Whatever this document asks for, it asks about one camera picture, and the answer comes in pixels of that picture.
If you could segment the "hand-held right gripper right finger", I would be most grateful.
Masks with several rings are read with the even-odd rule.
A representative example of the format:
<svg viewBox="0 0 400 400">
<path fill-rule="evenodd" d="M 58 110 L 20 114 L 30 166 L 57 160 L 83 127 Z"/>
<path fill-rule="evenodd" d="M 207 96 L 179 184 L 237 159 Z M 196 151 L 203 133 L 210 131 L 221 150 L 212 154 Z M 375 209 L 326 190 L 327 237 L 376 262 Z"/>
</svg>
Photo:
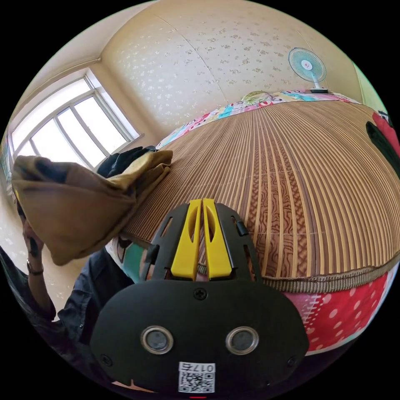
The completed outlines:
<svg viewBox="0 0 400 400">
<path fill-rule="evenodd" d="M 228 278 L 232 267 L 215 202 L 208 198 L 204 198 L 202 202 L 208 279 Z"/>
</svg>

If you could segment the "person's left hand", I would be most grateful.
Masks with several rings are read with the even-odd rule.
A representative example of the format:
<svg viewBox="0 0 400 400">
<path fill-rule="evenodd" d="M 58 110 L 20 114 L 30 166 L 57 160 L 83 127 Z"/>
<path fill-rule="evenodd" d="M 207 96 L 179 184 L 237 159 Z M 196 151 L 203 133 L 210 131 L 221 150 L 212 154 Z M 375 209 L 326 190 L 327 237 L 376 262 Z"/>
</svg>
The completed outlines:
<svg viewBox="0 0 400 400">
<path fill-rule="evenodd" d="M 20 217 L 22 222 L 22 235 L 26 244 L 26 248 L 28 251 L 28 262 L 33 271 L 42 271 L 43 263 L 42 263 L 42 252 L 44 243 L 42 240 L 36 235 L 29 222 L 25 217 Z"/>
</svg>

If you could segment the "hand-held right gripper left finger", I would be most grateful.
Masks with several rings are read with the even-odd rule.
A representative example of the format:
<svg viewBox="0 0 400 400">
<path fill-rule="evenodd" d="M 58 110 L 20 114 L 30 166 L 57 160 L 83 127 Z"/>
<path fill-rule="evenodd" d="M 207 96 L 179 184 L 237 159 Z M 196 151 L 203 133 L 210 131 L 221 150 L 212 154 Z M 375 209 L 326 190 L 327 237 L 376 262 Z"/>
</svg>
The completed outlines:
<svg viewBox="0 0 400 400">
<path fill-rule="evenodd" d="M 174 278 L 195 279 L 197 277 L 201 217 L 202 200 L 190 201 L 171 267 Z"/>
</svg>

